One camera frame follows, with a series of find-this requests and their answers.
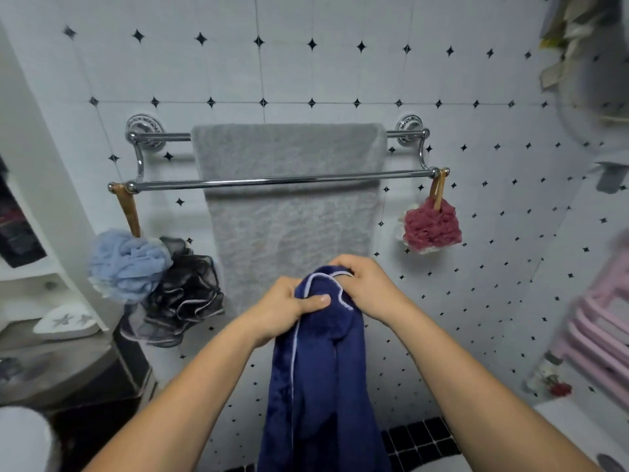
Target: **towel rack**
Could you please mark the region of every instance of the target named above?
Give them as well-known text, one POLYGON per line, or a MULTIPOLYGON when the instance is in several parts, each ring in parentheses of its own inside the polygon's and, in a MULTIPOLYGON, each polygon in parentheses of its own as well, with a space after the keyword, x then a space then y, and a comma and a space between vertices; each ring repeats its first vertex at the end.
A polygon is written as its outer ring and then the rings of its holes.
MULTIPOLYGON (((327 174, 327 175, 289 175, 284 177, 261 177, 257 179, 235 180, 196 180, 196 181, 153 181, 144 182, 144 151, 160 150, 166 142, 190 141, 190 133, 167 133, 160 122, 149 114, 136 114, 126 124, 125 137, 133 145, 137 161, 137 176, 135 180, 124 183, 129 194, 150 192, 152 190, 184 190, 184 189, 208 189, 211 187, 243 187, 264 186, 274 184, 307 184, 311 182, 343 182, 343 181, 371 181, 379 179, 405 179, 411 177, 438 177, 440 171, 437 167, 428 167, 424 162, 424 142, 429 137, 430 131, 423 127, 421 119, 415 115, 405 116, 397 123, 396 130, 387 131, 388 138, 397 138, 403 146, 412 144, 419 139, 418 159, 420 169, 417 170, 392 170, 388 172, 357 172, 353 174, 327 174)), ((115 182, 107 186, 114 193, 115 182)))

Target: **hand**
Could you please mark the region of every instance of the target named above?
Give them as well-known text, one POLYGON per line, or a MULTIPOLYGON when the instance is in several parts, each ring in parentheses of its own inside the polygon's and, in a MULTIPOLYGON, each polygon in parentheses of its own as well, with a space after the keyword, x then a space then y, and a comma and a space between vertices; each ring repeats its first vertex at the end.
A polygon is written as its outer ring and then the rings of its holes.
POLYGON ((274 337, 286 333, 304 313, 318 311, 330 304, 329 294, 303 300, 295 298, 295 288, 300 282, 296 278, 279 277, 257 304, 238 317, 252 328, 256 347, 264 346, 274 337))
POLYGON ((366 315, 385 325, 405 306, 416 305, 402 293, 375 261, 356 255, 341 255, 330 265, 343 266, 353 272, 353 277, 334 277, 352 297, 356 306, 366 315))

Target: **white soap dish with stars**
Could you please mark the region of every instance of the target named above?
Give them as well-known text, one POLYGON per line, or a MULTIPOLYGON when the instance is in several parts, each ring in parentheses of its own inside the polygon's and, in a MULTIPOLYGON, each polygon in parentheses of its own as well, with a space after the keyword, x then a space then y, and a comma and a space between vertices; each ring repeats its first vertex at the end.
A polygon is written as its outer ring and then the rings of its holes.
POLYGON ((33 333, 47 340, 82 338, 98 333, 99 330, 90 311, 80 301, 51 309, 33 327, 33 333))

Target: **navy blue towel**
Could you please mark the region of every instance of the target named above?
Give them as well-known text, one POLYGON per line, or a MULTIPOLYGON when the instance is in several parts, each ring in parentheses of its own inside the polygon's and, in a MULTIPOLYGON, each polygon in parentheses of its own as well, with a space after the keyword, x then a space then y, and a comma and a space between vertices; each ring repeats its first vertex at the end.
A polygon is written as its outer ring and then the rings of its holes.
POLYGON ((295 296, 329 294, 330 306, 276 338, 259 472, 389 472, 367 395, 362 312, 325 266, 295 296))

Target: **toilet lid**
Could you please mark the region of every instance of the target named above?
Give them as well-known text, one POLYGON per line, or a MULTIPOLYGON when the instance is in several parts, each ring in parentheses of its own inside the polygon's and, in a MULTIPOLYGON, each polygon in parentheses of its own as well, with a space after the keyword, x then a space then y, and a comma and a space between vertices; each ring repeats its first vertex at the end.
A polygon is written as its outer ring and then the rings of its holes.
POLYGON ((55 439, 48 421, 32 409, 0 407, 1 472, 44 472, 55 439))

